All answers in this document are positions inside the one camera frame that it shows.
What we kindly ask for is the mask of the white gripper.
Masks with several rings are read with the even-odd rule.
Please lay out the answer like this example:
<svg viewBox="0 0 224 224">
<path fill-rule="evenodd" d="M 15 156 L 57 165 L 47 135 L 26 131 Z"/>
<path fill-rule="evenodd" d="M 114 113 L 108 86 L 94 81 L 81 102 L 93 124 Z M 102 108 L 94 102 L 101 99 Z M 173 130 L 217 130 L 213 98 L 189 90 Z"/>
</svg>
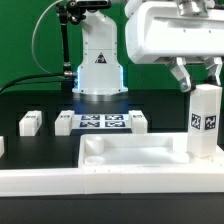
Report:
<svg viewBox="0 0 224 224">
<path fill-rule="evenodd" d="M 192 87 L 183 57 L 224 56 L 224 10 L 209 9 L 207 17 L 187 17 L 179 14 L 174 1 L 128 1 L 125 15 L 128 57 L 135 64 L 172 58 L 169 68 L 182 92 Z M 222 58 L 205 57 L 204 63 L 205 82 L 220 85 Z"/>
</svg>

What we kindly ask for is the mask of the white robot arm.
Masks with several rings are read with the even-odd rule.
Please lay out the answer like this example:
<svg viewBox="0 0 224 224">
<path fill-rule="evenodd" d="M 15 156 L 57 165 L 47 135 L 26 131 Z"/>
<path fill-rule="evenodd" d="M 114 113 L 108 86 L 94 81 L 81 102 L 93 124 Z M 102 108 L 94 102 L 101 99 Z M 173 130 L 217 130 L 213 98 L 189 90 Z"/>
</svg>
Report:
<svg viewBox="0 0 224 224">
<path fill-rule="evenodd" d="M 117 61 L 117 26 L 101 11 L 118 0 L 74 0 L 82 24 L 83 61 L 76 93 L 111 96 L 127 90 Z M 135 64 L 166 64 L 183 92 L 195 88 L 185 69 L 204 64 L 208 80 L 220 83 L 224 58 L 224 7 L 213 0 L 128 0 L 125 42 Z"/>
</svg>

